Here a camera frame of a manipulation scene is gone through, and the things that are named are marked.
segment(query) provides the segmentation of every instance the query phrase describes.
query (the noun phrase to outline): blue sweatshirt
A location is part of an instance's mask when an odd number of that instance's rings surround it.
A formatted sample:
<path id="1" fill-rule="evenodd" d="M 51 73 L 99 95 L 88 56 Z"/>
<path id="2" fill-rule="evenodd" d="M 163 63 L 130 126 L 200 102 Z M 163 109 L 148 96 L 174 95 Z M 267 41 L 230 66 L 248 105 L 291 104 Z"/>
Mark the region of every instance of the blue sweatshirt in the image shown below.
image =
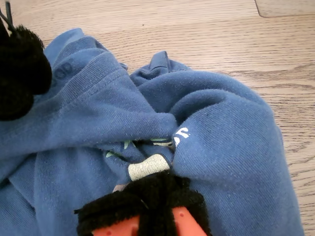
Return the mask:
<path id="1" fill-rule="evenodd" d="M 270 107 L 166 52 L 128 75 L 80 29 L 46 49 L 49 92 L 0 122 L 0 236 L 75 236 L 75 209 L 170 169 L 203 194 L 214 236 L 302 236 Z"/>

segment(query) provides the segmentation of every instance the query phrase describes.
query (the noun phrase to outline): blue fabric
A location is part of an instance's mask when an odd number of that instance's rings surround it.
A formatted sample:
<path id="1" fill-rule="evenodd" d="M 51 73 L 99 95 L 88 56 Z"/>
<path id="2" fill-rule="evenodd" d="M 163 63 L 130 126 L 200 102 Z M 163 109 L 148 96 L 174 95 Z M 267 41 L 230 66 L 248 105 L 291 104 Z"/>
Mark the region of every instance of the blue fabric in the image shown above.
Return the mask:
<path id="1" fill-rule="evenodd" d="M 45 55 L 50 91 L 0 122 L 1 236 L 74 236 L 75 209 L 155 164 L 191 179 L 214 236 L 304 235 L 281 132 L 248 87 L 166 52 L 129 76 L 80 29 Z"/>

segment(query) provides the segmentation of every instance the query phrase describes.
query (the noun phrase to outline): orange plastic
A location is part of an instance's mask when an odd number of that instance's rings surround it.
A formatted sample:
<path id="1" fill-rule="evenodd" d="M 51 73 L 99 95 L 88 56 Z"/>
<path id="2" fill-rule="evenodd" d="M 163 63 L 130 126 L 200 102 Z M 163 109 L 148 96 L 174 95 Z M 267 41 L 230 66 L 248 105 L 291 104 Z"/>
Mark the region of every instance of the orange plastic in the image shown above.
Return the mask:
<path id="1" fill-rule="evenodd" d="M 173 208 L 177 236 L 207 236 L 186 207 Z M 94 230 L 94 236 L 137 236 L 140 216 Z"/>

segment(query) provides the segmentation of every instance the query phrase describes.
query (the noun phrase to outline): wood grain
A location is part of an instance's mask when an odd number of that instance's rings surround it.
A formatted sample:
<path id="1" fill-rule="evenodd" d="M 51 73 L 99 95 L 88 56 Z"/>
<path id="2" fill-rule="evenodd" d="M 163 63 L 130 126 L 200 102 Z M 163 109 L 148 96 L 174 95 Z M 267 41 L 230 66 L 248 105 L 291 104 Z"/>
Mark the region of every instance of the wood grain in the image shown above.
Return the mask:
<path id="1" fill-rule="evenodd" d="M 262 18 L 254 0 L 12 0 L 47 45 L 81 27 L 130 72 L 153 53 L 230 74 L 273 107 L 305 233 L 315 236 L 315 15 Z"/>
<path id="2" fill-rule="evenodd" d="M 255 0 L 262 17 L 315 14 L 314 0 Z"/>

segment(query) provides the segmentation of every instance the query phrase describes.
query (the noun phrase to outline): white print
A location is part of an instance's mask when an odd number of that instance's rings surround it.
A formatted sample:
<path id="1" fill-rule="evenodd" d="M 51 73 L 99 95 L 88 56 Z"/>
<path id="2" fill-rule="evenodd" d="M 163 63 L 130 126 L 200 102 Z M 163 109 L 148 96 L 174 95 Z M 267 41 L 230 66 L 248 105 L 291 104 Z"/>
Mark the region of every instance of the white print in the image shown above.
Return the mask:
<path id="1" fill-rule="evenodd" d="M 188 138 L 190 134 L 185 134 L 183 131 L 188 132 L 188 129 L 186 127 L 181 128 L 176 134 L 182 135 L 185 139 Z"/>
<path id="2" fill-rule="evenodd" d="M 129 176 L 132 181 L 165 170 L 169 170 L 169 165 L 160 154 L 154 154 L 141 163 L 128 166 Z"/>
<path id="3" fill-rule="evenodd" d="M 186 127 L 181 128 L 180 130 L 176 132 L 176 134 L 183 136 L 185 139 L 190 136 L 190 134 L 183 133 L 183 132 L 188 132 L 188 129 Z M 174 141 L 175 141 L 175 146 L 177 146 L 181 140 L 179 137 L 174 137 Z"/>

